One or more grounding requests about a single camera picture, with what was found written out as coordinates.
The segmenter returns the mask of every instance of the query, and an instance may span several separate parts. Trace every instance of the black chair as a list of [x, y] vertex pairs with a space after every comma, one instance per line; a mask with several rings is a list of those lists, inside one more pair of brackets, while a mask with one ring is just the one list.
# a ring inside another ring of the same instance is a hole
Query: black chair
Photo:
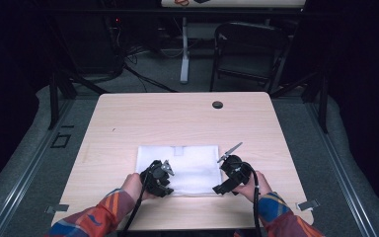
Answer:
[[210, 81], [213, 90], [215, 74], [254, 80], [270, 93], [275, 74], [289, 39], [282, 30], [265, 25], [228, 22], [215, 30], [214, 62]]

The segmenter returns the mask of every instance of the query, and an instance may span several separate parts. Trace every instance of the white cloth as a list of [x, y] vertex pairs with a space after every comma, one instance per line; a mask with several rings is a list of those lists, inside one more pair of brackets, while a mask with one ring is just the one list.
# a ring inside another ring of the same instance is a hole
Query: white cloth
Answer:
[[169, 160], [175, 176], [170, 175], [168, 188], [173, 196], [212, 196], [221, 185], [218, 146], [139, 146], [136, 172], [141, 173], [154, 161]]

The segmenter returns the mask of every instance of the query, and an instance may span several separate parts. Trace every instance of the sleeve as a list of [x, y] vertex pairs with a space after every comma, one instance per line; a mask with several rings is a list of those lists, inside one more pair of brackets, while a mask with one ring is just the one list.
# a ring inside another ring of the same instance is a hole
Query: sleeve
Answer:
[[134, 200], [127, 192], [113, 190], [96, 206], [56, 222], [46, 236], [105, 236], [116, 230], [134, 206]]
[[258, 201], [258, 214], [268, 237], [324, 236], [302, 218], [294, 215], [275, 192], [263, 196]]

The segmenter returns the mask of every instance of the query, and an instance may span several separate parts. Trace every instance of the hand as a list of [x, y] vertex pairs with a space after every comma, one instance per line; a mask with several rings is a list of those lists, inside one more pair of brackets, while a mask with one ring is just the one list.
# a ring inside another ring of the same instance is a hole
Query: hand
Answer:
[[[270, 188], [264, 174], [259, 171], [256, 171], [256, 173], [258, 176], [258, 184], [260, 185], [260, 194], [266, 195], [272, 192], [272, 189]], [[233, 192], [237, 192], [245, 196], [250, 202], [254, 202], [254, 190], [255, 190], [255, 179], [254, 179], [254, 174], [251, 174], [251, 177], [249, 178], [248, 183], [244, 186], [236, 187], [233, 190]]]
[[[142, 188], [140, 175], [137, 173], [128, 175], [121, 188], [133, 198], [134, 202], [137, 202], [138, 198], [140, 197], [141, 188]], [[144, 191], [142, 200], [155, 198], [155, 197], [156, 196], [151, 195], [147, 193], [146, 191]]]

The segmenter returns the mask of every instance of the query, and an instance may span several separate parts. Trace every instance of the black cable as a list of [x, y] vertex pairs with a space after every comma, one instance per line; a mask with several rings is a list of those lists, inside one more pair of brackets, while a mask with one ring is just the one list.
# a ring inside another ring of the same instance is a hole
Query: black cable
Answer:
[[159, 82], [157, 82], [155, 80], [152, 80], [150, 78], [147, 78], [145, 76], [140, 75], [138, 72], [136, 72], [133, 69], [131, 69], [126, 63], [124, 63], [124, 69], [127, 70], [127, 71], [129, 71], [129, 72], [131, 72], [131, 74], [133, 74], [134, 76], [138, 77], [139, 79], [141, 79], [141, 80], [143, 80], [145, 82], [148, 82], [148, 83], [150, 83], [150, 84], [152, 84], [154, 86], [157, 86], [157, 87], [162, 88], [162, 89], [164, 89], [166, 91], [169, 91], [169, 92], [178, 92], [178, 91], [173, 90], [173, 89], [171, 89], [171, 88], [169, 88], [169, 87], [167, 87], [167, 86], [165, 86], [165, 85], [163, 85], [163, 84], [161, 84], [161, 83], [159, 83]]
[[255, 189], [254, 189], [254, 221], [255, 221], [255, 229], [257, 230], [257, 236], [258, 237], [262, 237], [263, 233], [261, 232], [260, 220], [259, 220], [259, 215], [258, 215], [258, 198], [259, 198], [259, 195], [260, 195], [260, 184], [258, 182], [257, 172], [247, 162], [232, 162], [230, 164], [242, 164], [242, 165], [246, 165], [251, 170], [251, 172], [254, 175], [254, 183], [255, 183]]
[[143, 194], [144, 194], [144, 191], [146, 190], [146, 186], [147, 186], [147, 183], [148, 183], [147, 177], [149, 176], [149, 173], [150, 172], [147, 172], [146, 176], [144, 177], [143, 185], [141, 187], [140, 196], [139, 196], [139, 198], [138, 198], [138, 200], [136, 202], [136, 205], [134, 206], [133, 212], [131, 212], [131, 214], [130, 214], [130, 218], [128, 219], [127, 223], [125, 224], [124, 228], [121, 231], [121, 237], [125, 237], [126, 236], [127, 230], [130, 227], [131, 222], [133, 221], [134, 216], [136, 215], [137, 210], [138, 210], [138, 208], [141, 205], [141, 202], [143, 201]]

